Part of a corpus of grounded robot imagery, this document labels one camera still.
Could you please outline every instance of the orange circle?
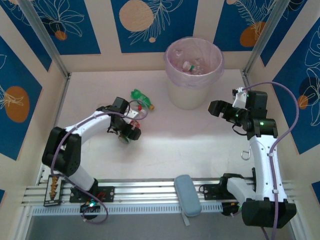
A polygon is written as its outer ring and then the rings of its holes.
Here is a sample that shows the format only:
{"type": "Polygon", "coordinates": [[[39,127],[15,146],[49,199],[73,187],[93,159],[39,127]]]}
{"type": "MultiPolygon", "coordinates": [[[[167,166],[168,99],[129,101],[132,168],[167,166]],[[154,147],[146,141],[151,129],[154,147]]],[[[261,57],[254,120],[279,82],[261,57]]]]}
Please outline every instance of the orange circle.
{"type": "Polygon", "coordinates": [[[27,92],[20,86],[9,87],[4,95],[5,112],[16,123],[23,123],[29,114],[30,102],[27,92]]]}
{"type": "Polygon", "coordinates": [[[150,43],[154,43],[155,41],[156,41],[156,39],[155,39],[154,37],[150,37],[150,38],[149,38],[149,42],[150,42],[150,43]]]}
{"type": "Polygon", "coordinates": [[[131,32],[144,31],[155,20],[151,8],[141,0],[127,1],[119,11],[119,18],[123,27],[131,32]]]}
{"type": "Polygon", "coordinates": [[[305,95],[301,95],[298,98],[298,104],[300,109],[306,109],[308,107],[308,98],[305,95]]]}
{"type": "Polygon", "coordinates": [[[266,23],[264,21],[259,21],[254,25],[248,26],[240,36],[240,44],[247,48],[256,45],[265,25],[266,23]]]}
{"type": "Polygon", "coordinates": [[[238,0],[226,0],[226,3],[229,5],[235,4],[238,0]]]}
{"type": "Polygon", "coordinates": [[[54,33],[54,35],[55,35],[55,37],[56,37],[57,39],[59,39],[60,41],[64,41],[64,40],[67,39],[67,34],[66,34],[64,31],[58,30],[58,31],[56,31],[56,32],[54,33]]]}

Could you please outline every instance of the white trash can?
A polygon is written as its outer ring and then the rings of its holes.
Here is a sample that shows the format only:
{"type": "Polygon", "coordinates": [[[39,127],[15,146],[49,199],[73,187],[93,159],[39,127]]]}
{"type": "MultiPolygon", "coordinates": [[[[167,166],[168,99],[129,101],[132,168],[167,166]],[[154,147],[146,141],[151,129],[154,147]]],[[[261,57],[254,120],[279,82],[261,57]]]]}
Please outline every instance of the white trash can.
{"type": "Polygon", "coordinates": [[[172,43],[164,55],[170,101],[192,110],[205,101],[212,84],[224,73],[220,49],[204,39],[187,37],[172,43]]]}

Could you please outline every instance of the plastic bottle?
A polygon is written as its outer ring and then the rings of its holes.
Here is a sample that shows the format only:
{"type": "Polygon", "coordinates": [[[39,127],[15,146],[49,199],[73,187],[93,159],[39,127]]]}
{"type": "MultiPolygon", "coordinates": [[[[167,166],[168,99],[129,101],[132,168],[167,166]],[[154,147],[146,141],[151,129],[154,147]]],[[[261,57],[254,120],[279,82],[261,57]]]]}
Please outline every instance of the plastic bottle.
{"type": "Polygon", "coordinates": [[[204,67],[201,59],[197,58],[192,62],[185,61],[183,63],[182,69],[184,72],[189,73],[191,75],[202,75],[204,74],[204,67]]]}
{"type": "Polygon", "coordinates": [[[142,92],[140,92],[138,89],[134,89],[131,92],[131,98],[134,100],[143,101],[150,110],[153,110],[155,108],[155,106],[151,104],[150,99],[146,95],[144,95],[142,92]]]}

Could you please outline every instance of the white table surface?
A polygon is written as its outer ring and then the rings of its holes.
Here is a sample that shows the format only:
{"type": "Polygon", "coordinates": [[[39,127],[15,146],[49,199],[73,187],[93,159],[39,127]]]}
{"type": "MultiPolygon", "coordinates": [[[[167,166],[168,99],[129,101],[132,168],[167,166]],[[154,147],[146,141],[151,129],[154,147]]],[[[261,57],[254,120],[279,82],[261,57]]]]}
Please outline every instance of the white table surface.
{"type": "Polygon", "coordinates": [[[241,152],[249,149],[247,138],[208,112],[211,101],[233,102],[232,89],[244,85],[240,71],[226,70],[195,110],[182,110],[170,102],[167,80],[163,70],[72,73],[59,127],[78,123],[116,97],[130,100],[135,88],[155,106],[141,121],[139,140],[126,145],[115,134],[103,131],[82,145],[81,165],[97,179],[162,179],[182,174],[218,178],[224,173],[251,177],[253,156],[241,159],[241,152]]]}

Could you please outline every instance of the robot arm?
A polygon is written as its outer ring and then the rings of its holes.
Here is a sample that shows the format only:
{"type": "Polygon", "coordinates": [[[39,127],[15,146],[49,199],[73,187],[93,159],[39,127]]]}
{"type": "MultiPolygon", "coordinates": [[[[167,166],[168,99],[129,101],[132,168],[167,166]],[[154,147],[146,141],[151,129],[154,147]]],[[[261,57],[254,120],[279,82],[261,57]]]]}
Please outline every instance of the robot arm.
{"type": "MultiPolygon", "coordinates": [[[[111,106],[99,107],[91,116],[82,120],[81,122],[85,122],[91,117],[95,117],[95,119],[86,122],[80,128],[73,131],[66,139],[59,150],[54,170],[64,174],[77,186],[95,196],[97,194],[98,181],[90,176],[81,166],[81,146],[104,129],[112,129],[131,140],[137,140],[141,135],[141,130],[131,125],[131,120],[114,114],[96,117],[99,114],[107,112],[125,114],[128,106],[129,103],[126,100],[117,97],[111,106]]],[[[134,118],[138,115],[138,112],[130,110],[127,115],[134,118]]],[[[66,128],[55,127],[52,129],[42,156],[42,163],[44,165],[51,167],[54,154],[62,138],[67,132],[78,125],[79,123],[66,128]]]]}
{"type": "Polygon", "coordinates": [[[269,227],[274,223],[275,194],[278,196],[278,228],[282,228],[296,214],[296,206],[288,203],[279,171],[277,147],[272,160],[276,176],[277,190],[274,189],[270,164],[270,148],[277,140],[278,130],[274,119],[268,119],[268,95],[261,91],[244,92],[243,88],[232,91],[234,103],[216,100],[211,102],[208,111],[246,131],[247,140],[254,156],[256,173],[255,191],[238,174],[225,173],[220,179],[220,191],[231,193],[242,205],[242,219],[247,226],[269,227]]]}

